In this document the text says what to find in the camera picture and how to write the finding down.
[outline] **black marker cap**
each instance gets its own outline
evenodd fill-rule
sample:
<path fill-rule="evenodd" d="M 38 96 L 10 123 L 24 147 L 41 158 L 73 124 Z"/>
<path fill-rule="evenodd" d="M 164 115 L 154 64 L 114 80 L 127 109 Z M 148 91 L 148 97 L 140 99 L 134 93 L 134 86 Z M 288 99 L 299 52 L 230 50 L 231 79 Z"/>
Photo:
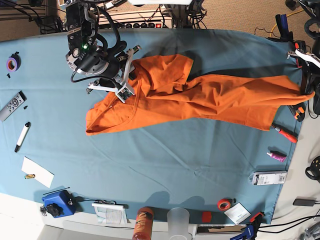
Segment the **black marker cap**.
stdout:
<path fill-rule="evenodd" d="M 15 146 L 15 149 L 14 149 L 14 152 L 17 153 L 17 152 L 20 150 L 20 147 L 21 147 L 21 146 L 16 145 L 16 146 Z"/>

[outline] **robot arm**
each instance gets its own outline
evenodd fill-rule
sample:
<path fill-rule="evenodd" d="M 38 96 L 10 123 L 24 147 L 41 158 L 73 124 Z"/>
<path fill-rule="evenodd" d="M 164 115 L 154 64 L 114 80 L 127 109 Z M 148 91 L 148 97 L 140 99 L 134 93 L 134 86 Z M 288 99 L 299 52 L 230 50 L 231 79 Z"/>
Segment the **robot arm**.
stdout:
<path fill-rule="evenodd" d="M 107 40 L 98 33 L 100 14 L 108 19 L 115 34 L 116 44 L 113 47 L 108 48 Z M 96 79 L 88 85 L 88 94 L 92 90 L 115 92 L 125 103 L 128 97 L 135 94 L 128 84 L 128 78 L 129 73 L 134 70 L 131 64 L 132 56 L 140 47 L 136 46 L 125 53 L 123 50 L 127 43 L 121 41 L 118 29 L 108 12 L 84 0 L 66 1 L 66 21 L 69 52 L 65 58 L 73 70 L 71 82 Z M 76 73 L 87 77 L 74 80 Z"/>

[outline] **orange spray bottle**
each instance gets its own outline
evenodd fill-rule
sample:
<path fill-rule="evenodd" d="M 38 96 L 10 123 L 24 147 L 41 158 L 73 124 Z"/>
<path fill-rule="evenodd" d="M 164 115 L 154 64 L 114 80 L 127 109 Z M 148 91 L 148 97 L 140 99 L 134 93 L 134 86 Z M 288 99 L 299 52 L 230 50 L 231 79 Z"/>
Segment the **orange spray bottle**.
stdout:
<path fill-rule="evenodd" d="M 154 211 L 149 207 L 138 210 L 132 240 L 151 240 Z"/>

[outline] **tape roll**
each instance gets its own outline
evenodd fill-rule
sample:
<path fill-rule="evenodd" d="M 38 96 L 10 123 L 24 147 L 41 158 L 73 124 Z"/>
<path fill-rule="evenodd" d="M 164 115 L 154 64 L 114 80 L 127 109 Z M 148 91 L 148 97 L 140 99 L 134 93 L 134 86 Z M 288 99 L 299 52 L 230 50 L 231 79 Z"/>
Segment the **tape roll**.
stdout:
<path fill-rule="evenodd" d="M 17 54 L 12 54 L 11 57 L 6 61 L 6 69 L 9 72 L 15 72 L 20 67 L 20 58 Z"/>
<path fill-rule="evenodd" d="M 226 211 L 231 207 L 231 201 L 223 198 L 218 201 L 217 206 L 220 211 Z"/>

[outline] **blue box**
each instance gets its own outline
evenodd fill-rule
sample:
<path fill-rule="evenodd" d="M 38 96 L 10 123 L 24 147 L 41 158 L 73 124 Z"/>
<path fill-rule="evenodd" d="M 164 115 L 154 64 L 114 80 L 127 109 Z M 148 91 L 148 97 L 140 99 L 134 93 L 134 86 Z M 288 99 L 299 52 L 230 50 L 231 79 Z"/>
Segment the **blue box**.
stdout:
<path fill-rule="evenodd" d="M 45 208 L 50 204 L 57 204 L 60 207 L 60 216 L 54 216 L 54 218 L 61 218 L 73 215 L 76 212 L 76 206 L 74 204 L 69 204 L 70 199 L 72 199 L 72 196 L 67 190 L 63 190 L 44 196 L 42 201 Z"/>

